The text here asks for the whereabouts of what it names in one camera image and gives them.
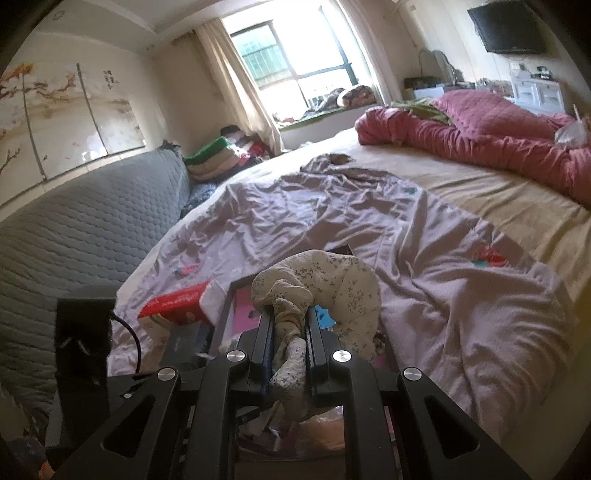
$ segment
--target white drawer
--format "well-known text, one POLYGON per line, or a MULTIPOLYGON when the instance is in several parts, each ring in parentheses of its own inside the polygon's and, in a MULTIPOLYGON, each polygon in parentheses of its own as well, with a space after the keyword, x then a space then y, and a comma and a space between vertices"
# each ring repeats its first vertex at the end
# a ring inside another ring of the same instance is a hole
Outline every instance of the white drawer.
POLYGON ((537 85, 534 82, 527 80, 516 80, 515 86, 515 102, 525 103, 527 105, 539 105, 537 85))
POLYGON ((537 87, 542 110, 553 112, 564 111, 563 97, 559 86, 538 84, 537 87))

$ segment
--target gray mattress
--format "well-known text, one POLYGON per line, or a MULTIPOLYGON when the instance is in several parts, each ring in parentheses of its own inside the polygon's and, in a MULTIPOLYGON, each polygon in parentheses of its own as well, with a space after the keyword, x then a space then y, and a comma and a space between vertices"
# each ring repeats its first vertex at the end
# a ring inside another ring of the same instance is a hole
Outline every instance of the gray mattress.
POLYGON ((48 413, 56 301, 122 284, 179 219, 189 179, 158 149, 78 177, 0 223, 0 384, 48 413))

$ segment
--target beige curtain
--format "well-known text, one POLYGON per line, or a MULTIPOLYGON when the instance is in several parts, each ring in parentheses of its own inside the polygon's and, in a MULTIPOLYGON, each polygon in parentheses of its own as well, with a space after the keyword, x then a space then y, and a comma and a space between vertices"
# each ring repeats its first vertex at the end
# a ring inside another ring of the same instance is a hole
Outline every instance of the beige curtain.
POLYGON ((384 44, 376 36, 383 25, 375 24, 371 20, 368 10, 362 0, 329 0, 335 7, 345 14, 358 38, 358 43, 365 56, 369 73, 372 76, 373 87, 382 98, 384 105, 393 100, 402 100, 402 91, 396 75, 392 72, 384 44))
POLYGON ((236 124, 248 135, 257 133, 273 152, 281 153, 279 129, 262 104, 259 89, 248 73, 222 21, 215 18, 195 30, 213 77, 236 124))

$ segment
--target pink quilt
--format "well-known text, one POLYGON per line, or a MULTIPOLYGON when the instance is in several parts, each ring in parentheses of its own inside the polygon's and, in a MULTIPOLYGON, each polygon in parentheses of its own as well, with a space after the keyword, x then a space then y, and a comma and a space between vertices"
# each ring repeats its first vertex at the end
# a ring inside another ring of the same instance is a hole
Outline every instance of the pink quilt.
POLYGON ((454 90, 433 100, 432 105, 451 118, 462 135, 475 141, 515 137, 553 142, 554 134, 562 127, 550 117, 534 115, 484 90, 454 90))
POLYGON ((396 108, 374 107, 355 124, 359 142, 362 145, 410 145, 448 160, 511 171, 546 185, 591 210, 591 148, 567 151, 551 140, 532 138, 549 136, 548 126, 556 132, 569 117, 552 118, 531 113, 534 117, 531 118, 507 100, 474 103, 473 96, 469 95, 464 99, 461 95, 446 94, 437 106, 451 117, 455 127, 421 120, 396 108), (490 110, 482 111, 485 105, 491 107, 490 110), (527 128, 521 128, 521 122, 527 128))

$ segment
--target television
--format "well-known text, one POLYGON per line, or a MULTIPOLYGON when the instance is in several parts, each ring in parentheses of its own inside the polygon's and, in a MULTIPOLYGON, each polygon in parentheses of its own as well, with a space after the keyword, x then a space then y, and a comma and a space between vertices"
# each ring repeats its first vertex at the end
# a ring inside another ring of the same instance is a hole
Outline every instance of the television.
POLYGON ((468 10, 486 51, 504 54, 543 54, 546 45, 537 19, 519 0, 491 2, 468 10))

